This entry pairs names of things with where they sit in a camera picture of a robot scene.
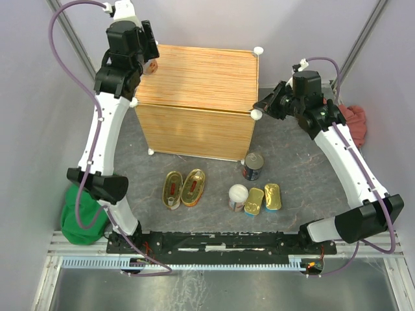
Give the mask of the tall white-lid can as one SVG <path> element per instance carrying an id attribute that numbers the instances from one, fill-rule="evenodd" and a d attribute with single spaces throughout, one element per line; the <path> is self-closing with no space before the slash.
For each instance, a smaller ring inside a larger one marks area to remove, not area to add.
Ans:
<path id="1" fill-rule="evenodd" d="M 143 65 L 143 74 L 152 75 L 158 70 L 158 62 L 156 59 L 151 59 Z"/>
<path id="2" fill-rule="evenodd" d="M 240 212 L 243 210 L 245 202 L 248 198 L 248 189 L 244 185 L 235 184 L 230 187 L 228 196 L 228 205 L 230 209 L 233 212 Z"/>

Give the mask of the wooden cube cabinet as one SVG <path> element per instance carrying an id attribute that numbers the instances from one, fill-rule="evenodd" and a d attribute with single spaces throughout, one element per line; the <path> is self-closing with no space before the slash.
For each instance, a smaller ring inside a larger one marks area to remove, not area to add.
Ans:
<path id="1" fill-rule="evenodd" d="M 148 154 L 242 161 L 250 149 L 261 47 L 251 51 L 159 45 L 135 108 Z"/>

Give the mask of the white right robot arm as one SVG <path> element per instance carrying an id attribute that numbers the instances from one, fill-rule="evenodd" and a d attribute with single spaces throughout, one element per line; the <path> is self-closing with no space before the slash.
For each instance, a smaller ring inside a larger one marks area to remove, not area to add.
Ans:
<path id="1" fill-rule="evenodd" d="M 254 109 L 279 120 L 295 117 L 323 151 L 346 193 L 350 209 L 304 225 L 304 233 L 297 238 L 300 250 L 313 253 L 328 240 L 352 244 L 388 232 L 390 248 L 382 252 L 393 253 L 393 223 L 404 207 L 403 199 L 391 195 L 369 169 L 353 142 L 346 118 L 332 100 L 324 98 L 320 74 L 308 70 L 293 73 L 290 82 L 280 81 Z"/>

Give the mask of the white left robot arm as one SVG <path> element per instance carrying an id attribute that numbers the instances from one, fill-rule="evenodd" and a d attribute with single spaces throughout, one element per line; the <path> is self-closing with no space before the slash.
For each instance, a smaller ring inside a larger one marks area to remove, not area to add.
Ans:
<path id="1" fill-rule="evenodd" d="M 114 173 L 121 125 L 133 103 L 145 67 L 159 57 L 150 21 L 115 21 L 106 30 L 108 50 L 95 75 L 95 104 L 86 151 L 67 178 L 97 200 L 108 214 L 121 245 L 131 253 L 143 247 L 141 225 L 126 199 L 128 178 Z"/>

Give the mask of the dark blue round can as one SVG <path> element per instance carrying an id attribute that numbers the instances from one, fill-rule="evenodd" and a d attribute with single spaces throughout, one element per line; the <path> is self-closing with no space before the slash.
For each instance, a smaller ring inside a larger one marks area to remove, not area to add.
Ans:
<path id="1" fill-rule="evenodd" d="M 248 181 L 257 180 L 264 164 L 265 160 L 262 154 L 250 152 L 244 159 L 243 177 Z"/>

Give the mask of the red cloth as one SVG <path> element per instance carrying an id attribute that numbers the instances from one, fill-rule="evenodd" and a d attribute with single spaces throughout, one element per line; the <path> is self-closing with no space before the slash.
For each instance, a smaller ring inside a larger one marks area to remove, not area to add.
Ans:
<path id="1" fill-rule="evenodd" d="M 361 148 L 365 143 L 367 132 L 365 111 L 357 105 L 345 106 L 339 104 L 337 108 L 346 119 L 353 142 L 357 148 Z"/>

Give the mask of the gold rectangular tin right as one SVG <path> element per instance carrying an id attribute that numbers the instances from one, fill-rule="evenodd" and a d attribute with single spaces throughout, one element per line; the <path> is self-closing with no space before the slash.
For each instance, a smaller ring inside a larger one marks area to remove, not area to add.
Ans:
<path id="1" fill-rule="evenodd" d="M 273 213 L 281 209 L 281 193 L 280 187 L 276 183 L 268 183 L 265 185 L 265 210 Z"/>

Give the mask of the gold rectangular tin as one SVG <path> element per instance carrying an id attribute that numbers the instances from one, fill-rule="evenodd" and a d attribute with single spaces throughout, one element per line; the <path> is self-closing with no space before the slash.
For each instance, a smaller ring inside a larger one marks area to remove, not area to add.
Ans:
<path id="1" fill-rule="evenodd" d="M 244 213 L 252 217 L 257 216 L 260 213 L 264 196 L 263 190 L 255 187 L 251 188 L 244 204 Z"/>
<path id="2" fill-rule="evenodd" d="M 280 187 L 276 183 L 268 183 L 265 185 L 265 210 L 273 213 L 281 209 L 281 193 Z"/>

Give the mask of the gold rectangular tin left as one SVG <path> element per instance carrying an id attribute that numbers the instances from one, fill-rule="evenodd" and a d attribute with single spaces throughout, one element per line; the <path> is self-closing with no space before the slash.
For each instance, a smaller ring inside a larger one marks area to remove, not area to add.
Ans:
<path id="1" fill-rule="evenodd" d="M 244 213 L 252 217 L 257 216 L 260 213 L 264 196 L 263 190 L 255 187 L 251 188 L 244 204 Z"/>

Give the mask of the red oval tin right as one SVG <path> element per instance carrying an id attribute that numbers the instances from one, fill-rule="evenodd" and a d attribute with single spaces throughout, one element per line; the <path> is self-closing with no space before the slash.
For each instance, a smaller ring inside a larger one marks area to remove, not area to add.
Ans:
<path id="1" fill-rule="evenodd" d="M 187 207 L 195 206 L 200 200 L 206 183 L 206 175 L 201 169 L 194 169 L 187 175 L 181 191 L 181 201 Z"/>

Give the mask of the red oval tin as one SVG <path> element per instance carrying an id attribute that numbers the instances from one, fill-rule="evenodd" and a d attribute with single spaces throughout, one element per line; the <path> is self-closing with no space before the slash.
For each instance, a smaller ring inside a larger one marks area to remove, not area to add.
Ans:
<path id="1" fill-rule="evenodd" d="M 180 172 L 172 171 L 166 175 L 163 184 L 162 202 L 169 210 L 179 208 L 181 204 L 181 192 L 183 177 Z"/>
<path id="2" fill-rule="evenodd" d="M 194 169 L 187 175 L 181 191 L 181 201 L 187 207 L 195 206 L 200 200 L 206 183 L 206 175 L 201 169 Z"/>

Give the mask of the red oval tin left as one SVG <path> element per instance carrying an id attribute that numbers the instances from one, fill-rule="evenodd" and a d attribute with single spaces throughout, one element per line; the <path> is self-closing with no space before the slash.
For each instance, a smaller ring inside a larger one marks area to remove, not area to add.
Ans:
<path id="1" fill-rule="evenodd" d="M 183 177 L 180 172 L 172 171 L 166 175 L 163 184 L 162 202 L 169 210 L 179 208 L 181 204 L 181 192 Z"/>

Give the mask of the green cloth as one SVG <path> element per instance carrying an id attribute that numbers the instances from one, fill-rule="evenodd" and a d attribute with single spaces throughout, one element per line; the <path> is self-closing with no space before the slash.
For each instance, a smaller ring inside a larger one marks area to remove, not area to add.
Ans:
<path id="1" fill-rule="evenodd" d="M 75 213 L 77 194 L 78 187 L 76 185 L 71 185 L 65 194 L 65 205 L 60 217 L 61 231 L 72 244 L 90 245 L 104 236 L 104 230 L 109 223 L 109 219 L 99 203 L 86 191 L 82 191 L 78 209 L 82 224 L 84 226 L 90 225 L 98 212 L 99 214 L 91 227 L 88 229 L 81 228 L 78 225 Z"/>

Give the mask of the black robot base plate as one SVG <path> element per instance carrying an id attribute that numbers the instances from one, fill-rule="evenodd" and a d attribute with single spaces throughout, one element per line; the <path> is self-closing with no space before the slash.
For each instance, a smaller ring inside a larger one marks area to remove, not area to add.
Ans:
<path id="1" fill-rule="evenodd" d="M 310 242 L 301 233 L 151 231 L 133 240 L 144 254 L 166 265 L 287 264 L 290 255 L 337 254 L 334 242 Z"/>

